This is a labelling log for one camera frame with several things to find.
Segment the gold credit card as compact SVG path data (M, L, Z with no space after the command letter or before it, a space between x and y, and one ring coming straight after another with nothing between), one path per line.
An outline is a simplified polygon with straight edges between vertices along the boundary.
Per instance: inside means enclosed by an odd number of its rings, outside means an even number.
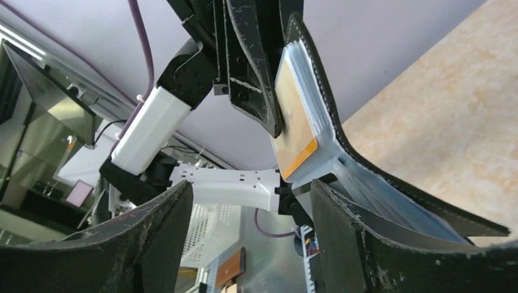
M283 115L284 127L272 146L282 178L286 181L317 150L308 115L293 67L288 60L280 63L275 93Z

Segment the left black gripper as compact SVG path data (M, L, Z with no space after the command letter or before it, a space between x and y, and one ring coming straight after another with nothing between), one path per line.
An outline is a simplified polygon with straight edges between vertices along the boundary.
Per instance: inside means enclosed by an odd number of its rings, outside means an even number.
M303 1L225 1L228 85L220 69L213 1L167 1L184 30L216 66L214 94L226 95L233 107L276 138L283 117L275 77L287 39L288 20L302 15Z

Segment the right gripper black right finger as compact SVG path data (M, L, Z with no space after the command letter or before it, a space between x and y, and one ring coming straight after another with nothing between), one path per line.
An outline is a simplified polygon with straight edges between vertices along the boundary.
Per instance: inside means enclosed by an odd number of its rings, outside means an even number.
M517 291L517 242L476 247L429 237L319 180L310 196L329 292Z

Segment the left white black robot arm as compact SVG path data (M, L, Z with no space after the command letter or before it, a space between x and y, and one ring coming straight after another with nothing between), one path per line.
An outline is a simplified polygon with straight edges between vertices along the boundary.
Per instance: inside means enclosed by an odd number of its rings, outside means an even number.
M258 122L273 138L286 126L278 94L274 93L276 67L286 43L290 15L302 13L304 1L162 1L167 2L191 36L158 78L158 89L166 90L189 110L196 109L210 90L228 95L231 105ZM159 149L151 152L144 171L130 175L129 167L115 167L106 159L101 175L137 205L165 191L166 173L173 165L164 161L165 150L195 154L201 147L178 134L169 134ZM274 195L280 206L274 211L290 215L299 226L313 220L284 179Z

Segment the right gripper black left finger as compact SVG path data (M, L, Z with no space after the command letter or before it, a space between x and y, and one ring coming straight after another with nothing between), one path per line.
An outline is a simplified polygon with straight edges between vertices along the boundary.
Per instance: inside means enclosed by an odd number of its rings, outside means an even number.
M173 292L193 206L182 181L61 241L1 246L2 292Z

